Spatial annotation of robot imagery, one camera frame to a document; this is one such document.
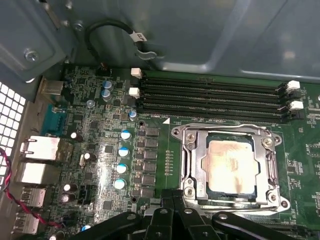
capacitor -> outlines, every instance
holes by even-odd
[[[118,174],[124,174],[128,170],[128,166],[124,163],[119,163],[115,170],[117,171]]]
[[[76,195],[74,195],[73,193],[64,193],[61,196],[61,202],[64,204],[70,203],[74,200],[76,200]]]
[[[127,142],[131,139],[131,133],[128,130],[123,130],[120,134],[123,141]]]
[[[63,191],[65,192],[75,192],[77,191],[78,186],[74,183],[66,184],[63,186]]]
[[[112,98],[111,92],[110,92],[108,89],[102,90],[102,91],[101,91],[101,96],[102,96],[102,98],[103,98],[103,100],[104,100],[105,102],[110,101],[111,98]]]
[[[96,103],[95,103],[95,101],[93,101],[93,100],[88,100],[88,101],[86,101],[86,106],[87,106],[87,108],[89,108],[89,109],[93,108],[95,105],[96,105]]]
[[[78,143],[81,143],[84,141],[84,137],[75,131],[73,133],[71,133],[70,138],[72,138],[73,140],[75,140]]]
[[[130,151],[129,151],[129,149],[127,147],[123,146],[123,147],[119,148],[118,154],[119,154],[120,157],[125,158],[125,157],[129,156]]]
[[[108,89],[110,92],[114,89],[114,86],[112,86],[112,83],[108,80],[103,81],[102,86],[104,89]]]
[[[87,225],[84,225],[82,228],[81,228],[81,232],[85,231],[85,230],[88,230],[89,228],[91,228],[93,226],[93,224],[89,223]]]
[[[136,110],[131,110],[131,111],[129,112],[129,119],[130,119],[131,121],[135,121],[135,120],[137,119],[137,117],[138,117],[138,114],[137,114],[137,111],[136,111]]]
[[[84,159],[86,161],[96,161],[97,160],[97,156],[93,153],[90,153],[90,152],[86,152],[84,155],[83,155]]]
[[[55,234],[51,235],[51,237],[49,237],[49,240],[64,240],[65,237],[66,235],[63,231],[58,231]]]
[[[118,178],[117,180],[114,181],[113,183],[113,186],[116,188],[116,189],[124,189],[125,186],[127,185],[127,182],[126,180],[122,179],[122,178]]]
[[[86,160],[85,160],[84,154],[80,155],[79,165],[82,169],[86,166]]]

screw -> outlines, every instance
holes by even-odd
[[[83,23],[81,21],[76,21],[73,24],[73,28],[74,28],[74,30],[76,30],[78,32],[81,32],[84,29],[84,26],[83,26]]]
[[[86,106],[88,107],[88,108],[93,108],[94,106],[95,106],[95,101],[93,101],[93,100],[88,100],[88,101],[86,101]]]
[[[66,7],[67,9],[71,10],[71,9],[72,9],[72,1],[71,1],[71,0],[67,0],[67,1],[66,1],[66,4],[65,4],[65,7]]]
[[[179,133],[180,133],[180,131],[178,129],[173,130],[174,135],[178,135]]]
[[[161,210],[160,210],[160,213],[161,213],[161,214],[167,214],[167,213],[168,213],[168,210],[167,210],[167,209],[161,209]]]
[[[27,49],[24,52],[24,58],[31,63],[34,63],[39,60],[39,54],[35,50]]]
[[[192,210],[191,210],[190,208],[186,208],[186,209],[184,210],[184,213],[185,213],[185,214],[192,214]]]
[[[194,194],[194,190],[192,187],[188,186],[184,189],[184,195],[186,195],[188,198],[192,198]]]
[[[277,200],[277,196],[273,193],[273,192],[270,192],[268,194],[268,200],[272,203],[274,203],[276,200]]]
[[[287,201],[282,201],[281,202],[281,206],[284,207],[284,208],[287,208],[288,207]]]
[[[136,215],[134,215],[134,214],[130,214],[129,216],[126,217],[126,219],[128,219],[128,220],[133,220],[135,218],[136,218]]]
[[[281,139],[280,139],[280,137],[276,136],[276,137],[274,138],[274,141],[275,141],[276,143],[280,143]]]
[[[219,217],[220,219],[222,219],[222,220],[226,220],[226,219],[228,218],[228,216],[225,215],[224,213],[219,214],[218,217]]]
[[[195,135],[192,133],[189,133],[186,137],[188,138],[189,141],[192,141],[195,138]]]
[[[262,144],[266,147],[269,148],[271,147],[274,143],[270,137],[266,137],[265,139],[262,140]]]
[[[192,145],[192,143],[190,143],[190,144],[187,145],[187,148],[188,148],[189,150],[192,150],[192,149],[194,149],[194,146]]]

red cable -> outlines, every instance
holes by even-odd
[[[5,189],[4,192],[6,193],[6,196],[14,201],[17,205],[20,205],[20,207],[23,209],[23,211],[27,214],[31,214],[32,216],[34,216],[36,219],[39,219],[39,222],[44,224],[44,225],[48,225],[48,226],[52,226],[52,227],[56,227],[56,228],[62,228],[63,225],[59,224],[57,222],[54,221],[46,221],[44,220],[39,214],[32,212],[27,205],[25,205],[22,201],[17,200],[9,191],[9,184],[10,184],[10,180],[11,180],[11,176],[12,176],[12,168],[11,168],[11,162],[8,159],[8,156],[6,154],[6,151],[3,150],[2,148],[0,148],[0,155],[4,158],[6,166],[8,167],[8,174],[4,180],[4,184],[5,184]]]

cpu socket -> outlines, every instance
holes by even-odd
[[[264,216],[290,208],[280,196],[278,134],[253,124],[200,123],[171,134],[182,143],[180,189],[189,207]]]

chip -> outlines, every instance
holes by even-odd
[[[152,162],[144,162],[143,163],[143,171],[149,173],[155,173],[157,169],[157,165]]]
[[[207,172],[208,188],[213,192],[252,194],[255,191],[259,167],[250,143],[210,141],[202,169]]]
[[[120,105],[121,105],[121,101],[119,99],[116,99],[116,100],[113,101],[113,106],[114,107],[120,107]]]
[[[128,100],[129,99],[131,99],[132,98],[132,96],[130,96],[130,95],[128,95],[128,94],[126,94],[126,95],[124,95],[124,97],[123,97],[123,104],[124,105],[127,105],[128,104]]]
[[[143,175],[142,176],[142,184],[144,184],[144,185],[155,185],[156,184],[156,176]]]
[[[138,136],[144,137],[146,135],[145,131],[138,131]]]
[[[83,116],[81,116],[81,115],[74,115],[73,116],[74,121],[82,121],[82,119],[83,119]]]
[[[141,164],[136,164],[136,165],[134,166],[134,170],[135,170],[135,171],[142,171],[142,165],[141,165]]]
[[[124,89],[125,90],[129,90],[130,88],[132,88],[133,86],[131,85],[131,83],[130,83],[130,80],[125,80],[125,82],[124,82]]]
[[[145,160],[157,160],[157,152],[154,150],[145,151],[144,152]]]
[[[126,104],[129,107],[135,108],[137,106],[137,99],[135,99],[134,97],[128,98],[127,101],[126,101]]]
[[[138,148],[144,148],[145,147],[145,142],[144,141],[139,141],[139,142],[137,142],[136,146]]]
[[[83,77],[81,77],[81,78],[79,78],[79,79],[77,80],[77,83],[78,83],[78,84],[86,84],[86,79],[83,78]]]
[[[122,82],[117,82],[116,85],[115,85],[115,88],[116,89],[122,89],[124,86],[124,84]]]
[[[158,140],[156,138],[147,138],[145,140],[145,147],[150,149],[156,149],[158,147]]]
[[[111,201],[104,201],[103,202],[103,210],[111,210],[112,202]]]
[[[133,183],[134,184],[140,184],[141,183],[141,177],[134,177],[133,178]]]
[[[112,154],[114,147],[113,146],[105,146],[104,152],[107,154]]]
[[[287,171],[288,171],[289,173],[295,173],[295,172],[296,172],[296,167],[294,167],[294,166],[288,166],[288,167],[287,167]]]
[[[143,187],[141,189],[141,197],[151,199],[154,197],[155,189],[153,187]]]
[[[156,138],[159,136],[159,129],[155,127],[148,127],[146,129],[146,136]]]
[[[122,114],[120,115],[120,120],[121,120],[121,121],[128,121],[128,119],[129,119],[128,113],[122,113]]]
[[[96,148],[96,145],[91,143],[88,145],[88,149],[95,149]]]
[[[93,173],[92,172],[85,172],[84,173],[84,180],[92,180]]]
[[[144,159],[144,154],[143,153],[136,153],[135,158],[136,159]]]
[[[132,190],[131,195],[135,197],[140,197],[141,190]]]
[[[90,128],[91,129],[97,129],[98,128],[99,123],[97,121],[92,121],[90,123]]]

